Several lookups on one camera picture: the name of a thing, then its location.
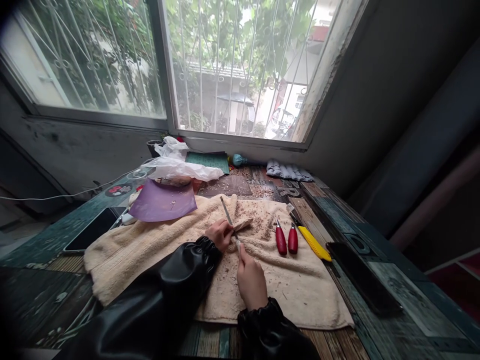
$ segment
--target hand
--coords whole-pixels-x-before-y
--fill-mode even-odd
[[[258,261],[255,261],[245,251],[245,246],[240,245],[238,257],[238,271],[236,281],[240,296],[248,311],[266,307],[269,303],[267,296],[267,282],[264,270]]]
[[[230,239],[234,233],[233,228],[226,219],[220,219],[210,225],[205,231],[205,236],[213,241],[218,250],[224,253],[229,247]]]

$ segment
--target black smartphone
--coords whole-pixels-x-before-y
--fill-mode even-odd
[[[399,302],[347,244],[328,242],[326,247],[375,314],[385,317],[397,315],[403,310]]]
[[[126,211],[126,207],[107,207],[65,246],[63,252],[68,254],[83,253],[101,235],[119,225]]]

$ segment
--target yellow utility knife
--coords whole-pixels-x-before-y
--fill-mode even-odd
[[[308,245],[310,245],[311,249],[320,259],[326,260],[328,262],[332,262],[332,257],[330,254],[319,244],[317,239],[314,238],[312,233],[305,227],[305,226],[298,226],[298,230],[300,230],[301,234],[305,238]]]
[[[295,225],[298,227],[298,230],[300,230],[301,234],[305,238],[306,242],[308,245],[310,245],[310,248],[313,250],[315,255],[317,255],[321,260],[326,260],[328,262],[332,262],[332,257],[330,254],[325,250],[322,245],[319,244],[317,239],[312,235],[312,233],[305,227],[303,226],[300,221],[297,219],[297,217],[294,215],[292,212],[295,210],[292,204],[287,204],[286,206],[287,211],[290,214],[290,217],[293,219],[293,222]]]

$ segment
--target carving tool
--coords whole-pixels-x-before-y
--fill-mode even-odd
[[[276,219],[275,240],[278,253],[280,255],[287,255],[287,243],[285,242],[284,231],[282,230],[278,219]]]
[[[225,210],[226,218],[227,218],[228,222],[230,223],[230,225],[233,226],[234,223],[232,222],[232,219],[230,218],[229,211],[227,210],[227,206],[225,205],[224,198],[220,196],[220,200],[221,200],[221,204],[223,205],[223,209]],[[235,239],[236,239],[235,240],[236,248],[238,249],[238,252],[240,252],[240,239],[237,235],[237,232],[234,231],[233,235],[235,236]]]
[[[297,229],[295,229],[295,224],[292,222],[290,232],[288,233],[288,252],[295,255],[298,250],[299,238],[297,236]]]
[[[319,242],[317,241],[317,239],[315,239],[312,233],[305,226],[303,226],[302,223],[293,214],[292,211],[295,210],[293,205],[288,204],[286,206],[286,209],[290,213],[290,217],[293,219],[293,222],[297,225],[298,230],[300,230],[301,234],[305,238],[308,245],[310,245],[310,248],[313,250],[315,255],[317,255],[321,260],[326,260],[331,263],[332,257],[330,256],[330,254],[322,247],[322,245],[319,244]]]

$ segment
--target purple plastic sheet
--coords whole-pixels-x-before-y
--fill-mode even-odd
[[[181,218],[197,209],[192,184],[176,187],[147,178],[128,212],[147,223]]]

